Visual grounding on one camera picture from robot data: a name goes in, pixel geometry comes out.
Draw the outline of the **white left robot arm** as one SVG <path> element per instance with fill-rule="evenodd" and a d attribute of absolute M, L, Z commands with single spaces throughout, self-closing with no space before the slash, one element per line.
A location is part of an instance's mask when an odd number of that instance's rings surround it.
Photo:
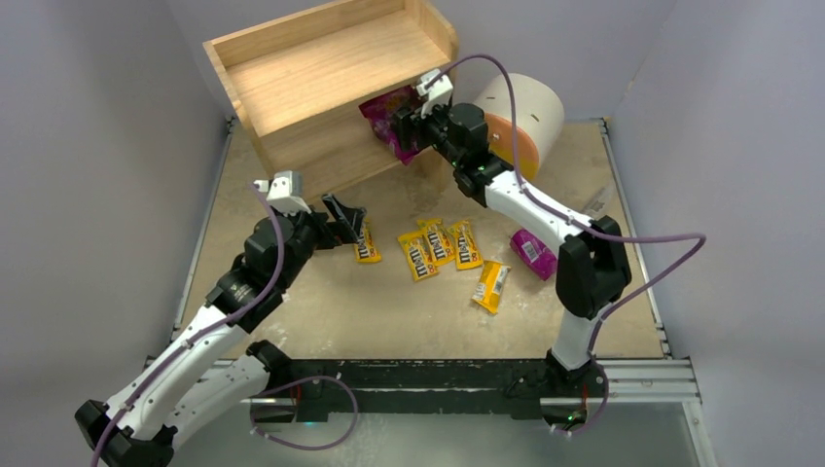
<path fill-rule="evenodd" d="M 86 401 L 75 420 L 93 450 L 91 465 L 166 466 L 197 431 L 265 393 L 300 397 L 319 374 L 298 378 L 293 361 L 269 341 L 255 341 L 218 376 L 208 372 L 283 302 L 318 250 L 357 242 L 366 211 L 325 195 L 318 212 L 301 199 L 260 197 L 267 215 L 243 253 L 206 296 L 186 329 L 144 372 L 107 401 Z"/>

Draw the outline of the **purple candy bag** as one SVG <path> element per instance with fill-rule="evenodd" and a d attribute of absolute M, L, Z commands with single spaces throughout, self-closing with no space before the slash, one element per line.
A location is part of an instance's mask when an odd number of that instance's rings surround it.
<path fill-rule="evenodd" d="M 528 230 L 516 231 L 511 236 L 510 246 L 521 261 L 541 280 L 548 280 L 556 273 L 556 254 Z"/>
<path fill-rule="evenodd" d="M 421 100 L 411 86 L 401 87 L 361 103 L 358 110 L 369 122 L 374 136 L 385 144 L 403 165 L 410 165 L 421 152 L 414 134 L 412 111 Z"/>

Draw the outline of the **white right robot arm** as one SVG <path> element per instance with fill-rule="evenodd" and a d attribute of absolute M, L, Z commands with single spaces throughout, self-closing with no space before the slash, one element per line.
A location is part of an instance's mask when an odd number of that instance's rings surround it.
<path fill-rule="evenodd" d="M 548 366 L 567 379 L 586 372 L 597 322 L 631 282 L 628 254 L 616 239 L 619 224 L 568 209 L 520 178 L 490 149 L 484 111 L 474 104 L 438 104 L 427 113 L 403 107 L 391 127 L 402 149 L 434 149 L 450 164 L 465 197 L 516 222 L 553 251 L 564 313 Z"/>

